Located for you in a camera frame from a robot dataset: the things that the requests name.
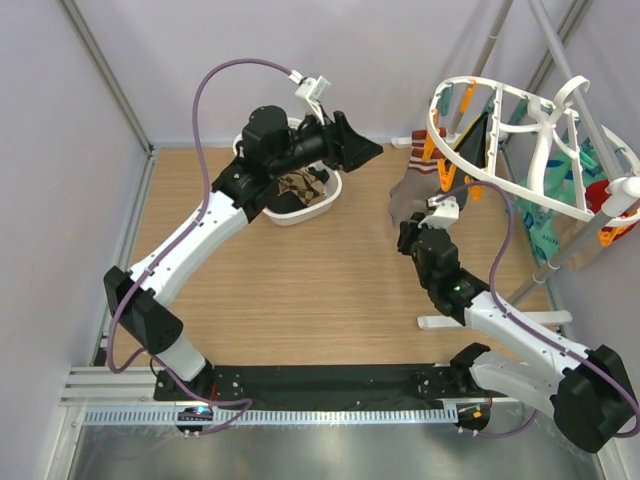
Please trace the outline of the brown argyle sock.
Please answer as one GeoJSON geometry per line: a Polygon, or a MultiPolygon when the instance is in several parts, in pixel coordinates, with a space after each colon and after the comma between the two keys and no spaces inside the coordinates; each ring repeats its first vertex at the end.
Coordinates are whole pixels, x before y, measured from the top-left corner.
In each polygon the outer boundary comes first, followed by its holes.
{"type": "Polygon", "coordinates": [[[297,170],[279,178],[279,194],[291,193],[304,207],[309,207],[324,197],[324,185],[312,173],[297,170]]]}

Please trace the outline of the white round clip hanger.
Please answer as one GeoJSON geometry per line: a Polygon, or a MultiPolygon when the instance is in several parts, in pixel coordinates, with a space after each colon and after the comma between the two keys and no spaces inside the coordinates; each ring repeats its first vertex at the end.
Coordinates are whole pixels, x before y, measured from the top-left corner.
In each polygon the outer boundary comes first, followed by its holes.
{"type": "Polygon", "coordinates": [[[551,210],[581,222],[590,221],[596,212],[588,205],[585,168],[586,156],[581,135],[586,132],[586,113],[577,107],[577,97],[590,87],[590,81],[577,75],[567,80],[552,98],[514,87],[490,78],[462,75],[442,81],[433,93],[425,128],[429,143],[440,151],[438,170],[440,188],[450,191],[455,179],[485,182],[499,186],[519,199],[529,201],[544,210],[551,210]],[[444,115],[443,99],[453,91],[461,94],[459,111],[465,114],[482,92],[488,95],[489,106],[481,113],[481,132],[485,137],[484,151],[478,159],[462,150],[462,135],[440,134],[440,118],[444,115]],[[521,161],[523,178],[509,180],[497,169],[499,146],[505,140],[531,138],[529,156],[521,161]],[[548,190],[549,161],[560,153],[569,163],[573,186],[571,200],[555,199],[548,190]]]}

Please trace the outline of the black sock with white stripes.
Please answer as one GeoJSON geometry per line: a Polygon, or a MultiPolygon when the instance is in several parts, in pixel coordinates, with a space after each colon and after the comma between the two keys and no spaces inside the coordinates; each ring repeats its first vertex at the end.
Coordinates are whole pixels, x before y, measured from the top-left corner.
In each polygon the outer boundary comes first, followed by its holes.
{"type": "MultiPolygon", "coordinates": [[[[312,173],[318,179],[320,179],[324,186],[330,178],[328,171],[324,169],[310,168],[306,171],[312,173]]],[[[268,209],[276,214],[289,214],[309,207],[304,207],[301,202],[294,197],[293,194],[287,193],[280,195],[279,191],[276,198],[268,205],[268,209]]]]}

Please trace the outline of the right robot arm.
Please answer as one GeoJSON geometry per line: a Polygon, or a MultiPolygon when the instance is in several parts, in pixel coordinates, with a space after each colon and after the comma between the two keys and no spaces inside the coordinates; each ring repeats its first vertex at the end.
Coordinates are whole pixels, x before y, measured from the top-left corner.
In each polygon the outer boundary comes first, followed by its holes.
{"type": "Polygon", "coordinates": [[[548,328],[502,299],[466,269],[444,229],[430,228],[416,213],[401,222],[398,251],[411,258],[420,286],[436,310],[462,327],[479,331],[518,356],[512,362],[481,348],[450,372],[463,396],[480,389],[512,397],[552,419],[575,446],[598,452],[612,438],[638,435],[639,402],[621,357],[602,345],[589,349],[548,328]]]}

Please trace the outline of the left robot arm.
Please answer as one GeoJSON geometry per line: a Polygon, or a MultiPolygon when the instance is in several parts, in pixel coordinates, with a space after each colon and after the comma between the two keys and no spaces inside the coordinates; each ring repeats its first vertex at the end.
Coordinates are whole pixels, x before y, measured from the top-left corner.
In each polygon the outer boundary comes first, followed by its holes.
{"type": "Polygon", "coordinates": [[[178,390],[190,400],[208,395],[213,367],[169,310],[186,281],[277,197],[284,175],[316,163],[351,172],[383,152],[381,145],[357,133],[340,111],[333,118],[308,114],[293,126],[285,111],[274,105],[250,114],[239,150],[194,213],[159,247],[128,269],[113,266],[104,276],[112,324],[122,326],[167,367],[177,377],[178,390]]]}

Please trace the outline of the grey sock rust striped cuff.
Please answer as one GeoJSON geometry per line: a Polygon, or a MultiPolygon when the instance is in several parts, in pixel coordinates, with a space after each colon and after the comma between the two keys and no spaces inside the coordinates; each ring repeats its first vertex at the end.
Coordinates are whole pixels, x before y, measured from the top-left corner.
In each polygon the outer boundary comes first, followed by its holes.
{"type": "Polygon", "coordinates": [[[412,149],[404,175],[389,191],[388,213],[396,229],[413,213],[426,213],[427,201],[432,197],[455,196],[460,214],[468,199],[468,191],[459,190],[465,185],[466,173],[448,161],[429,133],[413,131],[411,140],[412,149]]]}

